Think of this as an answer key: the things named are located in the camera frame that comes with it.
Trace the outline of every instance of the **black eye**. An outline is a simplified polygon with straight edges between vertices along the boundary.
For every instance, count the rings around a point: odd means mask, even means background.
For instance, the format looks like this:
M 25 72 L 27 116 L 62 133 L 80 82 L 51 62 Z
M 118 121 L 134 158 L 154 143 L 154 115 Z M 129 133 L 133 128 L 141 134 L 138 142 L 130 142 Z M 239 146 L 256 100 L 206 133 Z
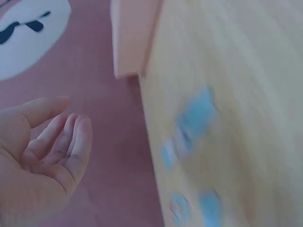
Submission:
M 19 26 L 19 22 L 10 24 L 7 28 L 0 32 L 0 44 L 4 44 L 13 34 L 15 27 Z
M 42 14 L 41 16 L 40 16 L 40 18 L 42 18 L 42 17 L 47 17 L 48 15 L 50 15 L 51 14 L 51 12 L 50 11 L 47 11 L 47 12 L 45 12 L 44 14 Z
M 25 23 L 26 26 L 28 26 L 29 28 L 31 28 L 33 31 L 35 32 L 41 32 L 42 29 L 44 28 L 44 25 L 37 21 L 37 20 L 34 20 L 34 21 L 31 21 L 31 22 L 28 22 L 28 23 Z

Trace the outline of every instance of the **wooden furniture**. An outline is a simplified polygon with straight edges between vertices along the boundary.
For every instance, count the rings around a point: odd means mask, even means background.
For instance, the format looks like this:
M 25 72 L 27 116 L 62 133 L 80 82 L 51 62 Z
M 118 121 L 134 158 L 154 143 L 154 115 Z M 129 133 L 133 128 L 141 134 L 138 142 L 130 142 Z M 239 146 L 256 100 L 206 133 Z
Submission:
M 117 78 L 144 73 L 161 0 L 112 0 L 114 70 Z
M 298 0 L 164 1 L 140 83 L 167 227 L 173 192 L 190 205 L 182 226 L 203 226 L 207 190 L 221 198 L 223 227 L 303 226 L 302 25 Z M 220 115 L 168 173 L 160 148 L 203 84 Z

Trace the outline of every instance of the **pink foam block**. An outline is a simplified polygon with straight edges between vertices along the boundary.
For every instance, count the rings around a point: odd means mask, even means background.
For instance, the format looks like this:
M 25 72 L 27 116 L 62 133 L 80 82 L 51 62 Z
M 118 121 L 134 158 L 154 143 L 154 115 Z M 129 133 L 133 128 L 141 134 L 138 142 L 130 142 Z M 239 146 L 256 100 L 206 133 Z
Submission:
M 112 0 L 114 69 L 117 78 L 143 74 L 162 0 Z

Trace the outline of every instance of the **cartoon face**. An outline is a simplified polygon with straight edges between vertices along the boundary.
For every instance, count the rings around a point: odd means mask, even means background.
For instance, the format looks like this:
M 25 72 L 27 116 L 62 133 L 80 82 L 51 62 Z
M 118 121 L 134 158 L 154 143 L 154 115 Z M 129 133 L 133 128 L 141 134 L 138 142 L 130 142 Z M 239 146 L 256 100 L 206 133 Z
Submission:
M 0 19 L 0 80 L 41 59 L 64 33 L 70 14 L 67 0 L 22 0 L 9 8 Z

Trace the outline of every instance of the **white circle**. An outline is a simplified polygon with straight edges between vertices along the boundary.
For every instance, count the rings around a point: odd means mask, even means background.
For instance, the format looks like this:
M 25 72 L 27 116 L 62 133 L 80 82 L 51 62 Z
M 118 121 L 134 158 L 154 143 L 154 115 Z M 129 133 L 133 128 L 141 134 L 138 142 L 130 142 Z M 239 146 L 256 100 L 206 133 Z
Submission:
M 50 11 L 51 14 L 39 18 Z M 33 66 L 64 33 L 71 14 L 67 0 L 22 0 L 0 20 L 0 31 L 11 23 L 38 19 L 44 25 L 37 33 L 28 26 L 18 26 L 4 44 L 0 44 L 0 80 L 9 79 Z

